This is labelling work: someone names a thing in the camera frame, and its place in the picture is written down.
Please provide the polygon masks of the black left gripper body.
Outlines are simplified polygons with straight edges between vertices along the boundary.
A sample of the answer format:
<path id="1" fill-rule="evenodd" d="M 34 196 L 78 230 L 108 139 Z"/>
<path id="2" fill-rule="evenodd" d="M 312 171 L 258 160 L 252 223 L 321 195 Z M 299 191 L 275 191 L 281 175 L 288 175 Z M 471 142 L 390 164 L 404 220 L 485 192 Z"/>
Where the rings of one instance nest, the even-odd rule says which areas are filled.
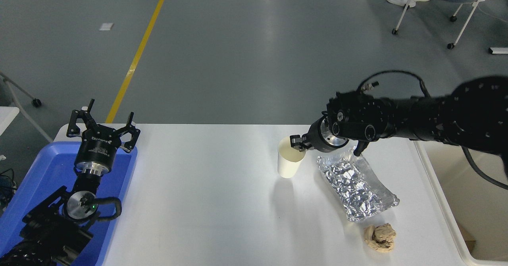
<path id="1" fill-rule="evenodd" d="M 82 143 L 75 159 L 75 167 L 83 170 L 87 164 L 98 164 L 110 170 L 113 166 L 119 137 L 114 135 L 116 129 L 106 125 L 88 128 L 82 133 Z"/>

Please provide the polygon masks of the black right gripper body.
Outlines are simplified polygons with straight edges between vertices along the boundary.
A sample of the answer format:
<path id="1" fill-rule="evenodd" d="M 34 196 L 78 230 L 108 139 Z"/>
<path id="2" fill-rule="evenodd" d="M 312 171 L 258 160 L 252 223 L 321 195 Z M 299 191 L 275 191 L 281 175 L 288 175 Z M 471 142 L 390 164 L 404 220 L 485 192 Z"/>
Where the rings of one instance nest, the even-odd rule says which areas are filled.
<path id="1" fill-rule="evenodd" d="M 338 147 L 325 142 L 325 139 L 321 133 L 321 124 L 324 120 L 325 117 L 322 116 L 320 119 L 312 123 L 312 125 L 310 125 L 310 128 L 307 132 L 307 140 L 308 142 L 312 143 L 314 150 L 323 153 L 329 153 L 337 150 Z"/>

